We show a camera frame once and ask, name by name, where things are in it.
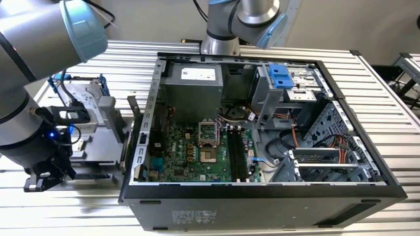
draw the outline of white wall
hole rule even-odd
[[[358,49],[370,63],[420,53],[420,0],[303,0],[287,47]]]
[[[119,40],[180,42],[183,38],[202,40],[207,23],[192,0],[100,0],[116,15],[110,38]],[[204,12],[207,0],[198,1]]]
[[[206,36],[192,0],[99,2],[118,17],[111,39],[179,42]],[[207,0],[199,3],[207,11]],[[419,14],[420,0],[302,0],[286,46],[358,49],[371,63],[392,63],[399,52],[420,52]]]

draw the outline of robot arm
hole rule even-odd
[[[286,23],[280,0],[210,0],[202,53],[239,56],[239,38],[268,49],[275,45]]]
[[[108,40],[82,0],[3,0],[0,14],[0,153],[31,175],[24,190],[44,191],[75,178],[71,131],[56,129],[52,113],[24,85],[87,62],[106,51]]]
[[[279,8],[279,0],[210,0],[202,53],[239,55],[238,37],[260,48],[274,46],[287,19]],[[87,62],[107,46],[84,1],[0,0],[0,153],[31,175],[27,192],[46,191],[76,173],[70,128],[56,129],[70,123],[38,106],[24,85]]]

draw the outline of sticker label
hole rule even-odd
[[[254,121],[254,119],[255,119],[255,113],[251,112],[250,115],[248,115],[248,120]]]
[[[216,210],[174,210],[172,220],[175,224],[214,224]]]
[[[183,68],[182,80],[216,81],[216,70],[208,68]]]

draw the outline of green circuit board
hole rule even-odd
[[[244,140],[244,158],[254,149],[251,131],[242,133]],[[220,129],[219,145],[199,147],[198,126],[171,126],[168,133],[168,148],[164,156],[164,168],[159,173],[159,182],[232,182],[227,131]],[[260,181],[258,165],[250,181]]]

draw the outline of black computer chassis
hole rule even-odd
[[[162,76],[164,61],[190,63],[222,61],[227,56],[159,53],[154,78]],[[228,57],[244,64],[268,64],[271,58]],[[391,169],[362,127],[346,96],[320,60],[284,60],[314,63],[334,91],[366,148],[382,171],[387,185],[268,185],[268,186],[182,186],[130,185],[131,167],[120,193],[120,204],[130,206],[147,231],[164,230],[267,230],[299,228],[342,228],[407,198]],[[142,119],[135,119],[131,145],[138,143]],[[128,147],[131,163],[135,147]]]

